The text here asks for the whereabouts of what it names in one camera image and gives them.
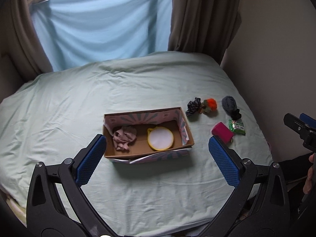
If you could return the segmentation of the person's right hand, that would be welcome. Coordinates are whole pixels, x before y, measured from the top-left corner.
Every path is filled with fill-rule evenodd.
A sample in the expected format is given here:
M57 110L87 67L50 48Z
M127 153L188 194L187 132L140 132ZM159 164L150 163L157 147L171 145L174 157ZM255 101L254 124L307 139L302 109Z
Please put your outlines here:
M313 170L313 165L314 165L314 157L315 157L315 153L313 153L310 157L309 157L309 161L312 163L312 166L309 168L308 170L308 177L305 181L305 185L303 187L303 192L304 194L309 194L311 189L312 189L312 186L313 186L313 183L312 183L312 178L313 178L313 173L314 173L314 170Z

